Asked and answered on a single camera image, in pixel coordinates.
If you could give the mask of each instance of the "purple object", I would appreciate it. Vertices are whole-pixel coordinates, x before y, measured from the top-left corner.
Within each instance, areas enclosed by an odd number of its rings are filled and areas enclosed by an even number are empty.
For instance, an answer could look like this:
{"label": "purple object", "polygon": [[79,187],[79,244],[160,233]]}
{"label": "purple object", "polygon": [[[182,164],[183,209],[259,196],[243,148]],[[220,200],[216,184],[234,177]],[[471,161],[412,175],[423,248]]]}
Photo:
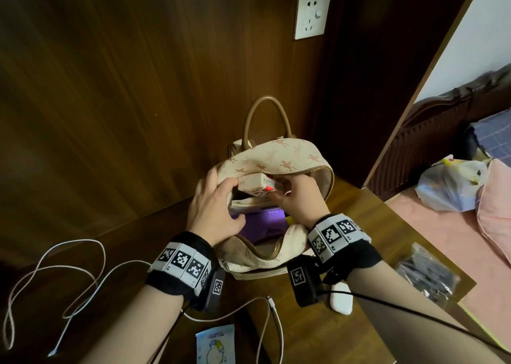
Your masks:
{"label": "purple object", "polygon": [[246,224],[240,235],[253,245],[262,240],[280,237],[289,228],[286,216],[281,208],[270,208],[258,213],[249,213],[245,218]]}

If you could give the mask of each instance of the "white computer mouse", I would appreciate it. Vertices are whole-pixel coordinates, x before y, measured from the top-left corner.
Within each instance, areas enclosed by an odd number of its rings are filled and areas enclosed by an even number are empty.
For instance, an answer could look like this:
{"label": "white computer mouse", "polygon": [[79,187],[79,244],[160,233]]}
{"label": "white computer mouse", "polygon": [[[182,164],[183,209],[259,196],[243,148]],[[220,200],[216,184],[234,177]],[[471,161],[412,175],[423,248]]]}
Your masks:
{"label": "white computer mouse", "polygon": [[[333,285],[332,290],[351,292],[348,285],[343,282]],[[353,310],[353,296],[349,294],[332,293],[330,294],[330,306],[338,313],[350,315]]]}

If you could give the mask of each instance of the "headboard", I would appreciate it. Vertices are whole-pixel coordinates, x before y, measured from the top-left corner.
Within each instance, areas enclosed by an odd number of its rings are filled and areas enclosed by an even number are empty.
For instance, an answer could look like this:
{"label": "headboard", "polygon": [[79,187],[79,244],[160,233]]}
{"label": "headboard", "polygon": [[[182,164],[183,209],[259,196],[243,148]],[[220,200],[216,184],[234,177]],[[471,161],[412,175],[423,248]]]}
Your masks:
{"label": "headboard", "polygon": [[452,153],[469,123],[510,107],[511,64],[415,103],[367,187],[385,201],[415,185],[424,170]]}

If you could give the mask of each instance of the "plaid fabric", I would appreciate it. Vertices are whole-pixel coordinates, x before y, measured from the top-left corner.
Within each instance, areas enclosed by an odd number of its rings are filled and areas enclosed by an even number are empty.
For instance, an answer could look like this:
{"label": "plaid fabric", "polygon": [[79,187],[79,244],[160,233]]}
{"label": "plaid fabric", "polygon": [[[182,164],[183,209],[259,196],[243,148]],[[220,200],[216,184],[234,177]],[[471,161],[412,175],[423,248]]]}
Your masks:
{"label": "plaid fabric", "polygon": [[511,109],[471,123],[479,145],[511,167]]}

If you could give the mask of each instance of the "forearm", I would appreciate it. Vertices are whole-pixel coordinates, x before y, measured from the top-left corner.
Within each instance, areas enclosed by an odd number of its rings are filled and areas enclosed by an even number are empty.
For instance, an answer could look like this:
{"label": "forearm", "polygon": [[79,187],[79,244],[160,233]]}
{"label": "forearm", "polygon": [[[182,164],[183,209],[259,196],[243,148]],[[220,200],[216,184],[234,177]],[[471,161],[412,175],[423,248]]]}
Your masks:
{"label": "forearm", "polygon": [[[383,261],[371,268],[353,270],[347,281],[353,292],[461,326]],[[481,342],[465,334],[398,309],[358,301],[398,363],[502,363]]]}
{"label": "forearm", "polygon": [[146,364],[182,308],[182,296],[145,285],[82,364]]}

